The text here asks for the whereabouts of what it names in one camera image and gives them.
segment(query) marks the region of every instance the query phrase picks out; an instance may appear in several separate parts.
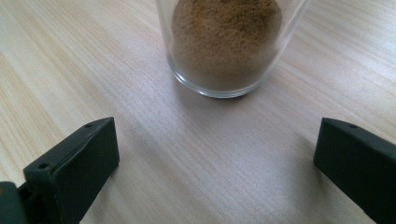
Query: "brown powder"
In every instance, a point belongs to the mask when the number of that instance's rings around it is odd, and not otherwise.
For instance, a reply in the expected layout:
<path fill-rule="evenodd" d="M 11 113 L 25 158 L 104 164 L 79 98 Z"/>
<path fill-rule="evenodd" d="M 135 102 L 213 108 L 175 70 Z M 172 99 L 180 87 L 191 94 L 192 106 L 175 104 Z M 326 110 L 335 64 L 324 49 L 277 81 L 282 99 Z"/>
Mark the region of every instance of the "brown powder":
<path fill-rule="evenodd" d="M 172 57 L 189 82 L 214 91 L 253 84 L 275 57 L 275 0 L 179 0 Z"/>

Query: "wooden table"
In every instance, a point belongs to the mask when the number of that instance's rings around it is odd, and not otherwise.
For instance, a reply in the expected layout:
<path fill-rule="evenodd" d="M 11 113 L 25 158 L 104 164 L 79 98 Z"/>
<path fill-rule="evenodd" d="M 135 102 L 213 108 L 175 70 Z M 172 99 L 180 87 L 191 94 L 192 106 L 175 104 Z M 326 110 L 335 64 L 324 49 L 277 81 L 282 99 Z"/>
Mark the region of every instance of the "wooden table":
<path fill-rule="evenodd" d="M 373 223 L 312 159 L 323 117 L 396 143 L 395 9 L 312 1 L 271 77 L 216 100 L 173 78 L 153 0 L 2 0 L 0 179 L 114 117 L 82 223 Z"/>

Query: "glass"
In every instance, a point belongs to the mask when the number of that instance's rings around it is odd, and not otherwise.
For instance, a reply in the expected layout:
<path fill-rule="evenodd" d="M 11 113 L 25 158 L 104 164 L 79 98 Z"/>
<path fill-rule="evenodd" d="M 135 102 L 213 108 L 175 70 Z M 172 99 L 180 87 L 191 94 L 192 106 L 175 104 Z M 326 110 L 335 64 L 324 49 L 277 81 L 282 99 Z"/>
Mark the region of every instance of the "glass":
<path fill-rule="evenodd" d="M 231 98 L 257 88 L 309 0 L 157 0 L 166 57 L 190 89 Z"/>

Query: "tabletop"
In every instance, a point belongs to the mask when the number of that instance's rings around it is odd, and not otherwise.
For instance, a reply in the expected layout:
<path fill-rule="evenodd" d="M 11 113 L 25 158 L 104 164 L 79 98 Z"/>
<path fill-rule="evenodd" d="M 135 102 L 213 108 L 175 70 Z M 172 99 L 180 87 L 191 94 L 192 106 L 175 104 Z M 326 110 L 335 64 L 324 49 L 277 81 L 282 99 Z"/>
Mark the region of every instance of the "tabletop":
<path fill-rule="evenodd" d="M 374 223 L 313 165 L 322 118 L 396 143 L 396 6 L 313 0 L 252 93 L 173 77 L 154 0 L 0 1 L 0 180 L 114 117 L 120 167 L 81 223 Z"/>

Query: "glass base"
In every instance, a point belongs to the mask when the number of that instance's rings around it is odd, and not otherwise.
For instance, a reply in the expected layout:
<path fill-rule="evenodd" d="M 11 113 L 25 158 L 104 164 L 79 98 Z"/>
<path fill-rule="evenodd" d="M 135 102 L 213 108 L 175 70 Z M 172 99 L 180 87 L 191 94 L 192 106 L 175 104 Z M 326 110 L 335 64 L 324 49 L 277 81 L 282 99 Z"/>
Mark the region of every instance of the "glass base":
<path fill-rule="evenodd" d="M 212 97 L 212 98 L 234 98 L 234 97 L 242 96 L 242 95 L 245 95 L 251 91 L 254 91 L 262 83 L 262 78 L 261 78 L 259 81 L 255 82 L 243 89 L 239 89 L 239 90 L 235 90 L 235 91 L 208 90 L 208 89 L 202 88 L 200 86 L 197 86 L 197 85 L 189 82 L 186 78 L 184 78 L 183 75 L 181 74 L 181 72 L 178 71 L 177 66 L 174 64 L 172 58 L 169 55 L 167 57 L 167 61 L 169 63 L 169 66 L 171 67 L 175 77 L 177 78 L 177 80 L 179 82 L 181 82 L 181 84 L 188 87 L 192 91 L 198 92 L 204 96 L 208 96 L 208 97 Z"/>

